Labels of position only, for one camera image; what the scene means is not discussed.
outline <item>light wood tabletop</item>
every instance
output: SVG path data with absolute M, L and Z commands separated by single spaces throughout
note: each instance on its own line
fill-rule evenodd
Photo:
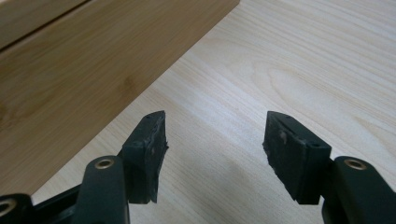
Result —
M 158 203 L 133 223 L 322 223 L 294 202 L 262 149 L 266 113 L 289 114 L 396 190 L 396 2 L 241 0 L 33 198 L 116 155 L 146 114 L 165 110 Z

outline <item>wood grain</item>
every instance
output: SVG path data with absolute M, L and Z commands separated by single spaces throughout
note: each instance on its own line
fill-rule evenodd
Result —
M 82 2 L 84 0 L 1 0 L 0 49 Z
M 266 111 L 290 114 L 373 164 L 396 189 L 396 6 L 392 1 L 244 0 L 55 175 L 40 202 L 117 154 L 147 113 L 167 113 L 158 204 L 135 223 L 323 223 L 293 202 L 262 150 Z
M 237 3 L 91 1 L 0 54 L 0 192 L 37 190 Z

